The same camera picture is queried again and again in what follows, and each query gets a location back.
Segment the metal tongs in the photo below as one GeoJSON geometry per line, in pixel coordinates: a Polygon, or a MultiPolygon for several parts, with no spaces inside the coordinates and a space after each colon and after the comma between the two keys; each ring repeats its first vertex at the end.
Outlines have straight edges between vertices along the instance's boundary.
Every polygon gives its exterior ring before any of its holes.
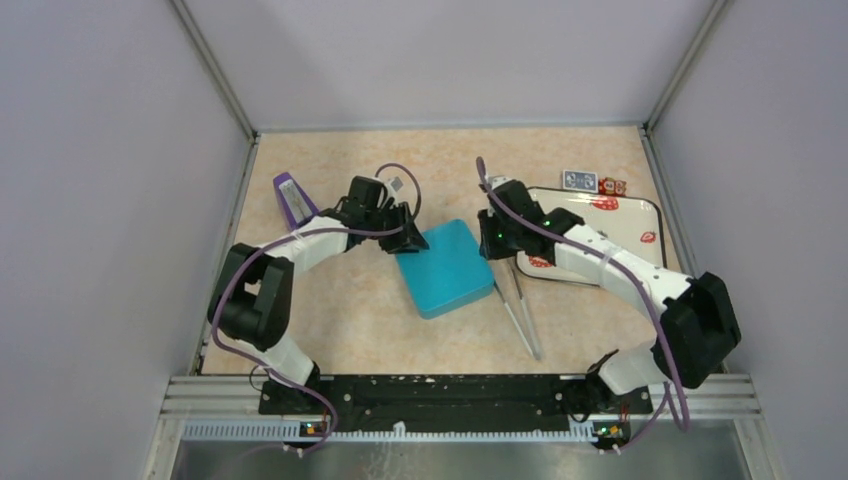
{"type": "Polygon", "coordinates": [[[515,260],[497,262],[500,272],[494,281],[494,289],[510,318],[517,334],[528,352],[537,362],[542,360],[542,348],[530,313],[527,297],[519,278],[515,260]]]}

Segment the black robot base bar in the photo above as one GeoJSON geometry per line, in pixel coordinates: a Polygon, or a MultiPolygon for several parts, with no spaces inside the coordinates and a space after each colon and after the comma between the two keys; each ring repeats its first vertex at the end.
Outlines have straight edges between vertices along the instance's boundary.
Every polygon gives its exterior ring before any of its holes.
{"type": "Polygon", "coordinates": [[[608,415],[620,420],[654,410],[641,387],[622,396],[582,375],[322,375],[301,392],[263,383],[262,415],[336,421],[339,433],[535,433],[582,427],[608,415]]]}

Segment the teal box lid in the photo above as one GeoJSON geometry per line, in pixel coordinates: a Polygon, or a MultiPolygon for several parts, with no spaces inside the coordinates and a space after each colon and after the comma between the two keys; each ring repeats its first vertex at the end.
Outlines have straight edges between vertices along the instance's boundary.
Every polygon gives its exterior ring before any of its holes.
{"type": "Polygon", "coordinates": [[[396,257],[402,278],[418,312],[426,298],[436,303],[495,281],[492,268],[479,253],[468,224],[453,219],[423,233],[430,249],[396,257]]]}

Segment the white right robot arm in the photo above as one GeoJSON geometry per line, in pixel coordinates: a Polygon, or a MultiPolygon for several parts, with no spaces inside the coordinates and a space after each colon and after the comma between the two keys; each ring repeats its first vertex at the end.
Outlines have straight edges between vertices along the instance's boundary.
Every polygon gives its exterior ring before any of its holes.
{"type": "Polygon", "coordinates": [[[543,210],[519,180],[483,176],[479,187],[489,201],[478,213],[484,258],[541,257],[597,281],[652,324],[654,340],[614,350],[589,369],[586,397],[594,409],[612,412],[627,393],[652,384],[697,389],[741,342],[727,286],[717,275],[692,277],[650,263],[565,208],[543,210]]]}

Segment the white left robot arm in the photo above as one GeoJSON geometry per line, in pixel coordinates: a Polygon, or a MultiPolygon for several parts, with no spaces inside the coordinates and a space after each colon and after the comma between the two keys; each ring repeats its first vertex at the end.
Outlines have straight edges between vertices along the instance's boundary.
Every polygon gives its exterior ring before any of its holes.
{"type": "Polygon", "coordinates": [[[295,280],[367,240],[390,255],[428,250],[415,224],[419,209],[399,200],[389,182],[356,176],[333,207],[291,233],[260,246],[233,245],[208,307],[212,342],[284,385],[282,398],[292,410],[314,410],[319,369],[288,332],[295,280]]]}

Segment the teal chocolate box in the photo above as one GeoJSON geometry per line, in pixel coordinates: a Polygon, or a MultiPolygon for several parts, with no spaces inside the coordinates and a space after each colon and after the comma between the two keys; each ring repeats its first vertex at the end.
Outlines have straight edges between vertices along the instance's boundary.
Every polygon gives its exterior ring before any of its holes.
{"type": "Polygon", "coordinates": [[[459,293],[450,300],[444,297],[444,301],[436,303],[433,296],[426,298],[424,308],[418,310],[419,316],[425,320],[431,320],[447,313],[453,312],[474,302],[482,300],[494,291],[494,283],[488,283],[480,288],[459,293]]]}

